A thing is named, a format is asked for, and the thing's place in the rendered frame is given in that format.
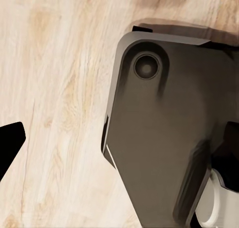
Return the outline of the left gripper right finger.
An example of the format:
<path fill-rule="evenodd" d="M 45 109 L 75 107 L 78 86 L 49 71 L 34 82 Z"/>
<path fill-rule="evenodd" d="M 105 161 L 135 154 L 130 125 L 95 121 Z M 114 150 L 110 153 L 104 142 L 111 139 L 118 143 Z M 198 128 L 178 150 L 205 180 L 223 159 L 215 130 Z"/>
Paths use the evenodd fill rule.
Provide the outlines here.
<path fill-rule="evenodd" d="M 228 121 L 224 129 L 223 139 L 239 161 L 239 123 Z"/>

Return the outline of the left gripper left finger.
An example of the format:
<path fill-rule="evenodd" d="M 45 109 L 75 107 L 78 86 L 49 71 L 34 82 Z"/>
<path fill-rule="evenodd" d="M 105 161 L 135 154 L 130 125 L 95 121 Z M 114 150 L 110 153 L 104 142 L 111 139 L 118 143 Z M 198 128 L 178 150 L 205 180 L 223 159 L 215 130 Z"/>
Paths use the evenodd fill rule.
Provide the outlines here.
<path fill-rule="evenodd" d="M 0 127 L 0 181 L 26 141 L 21 121 Z"/>

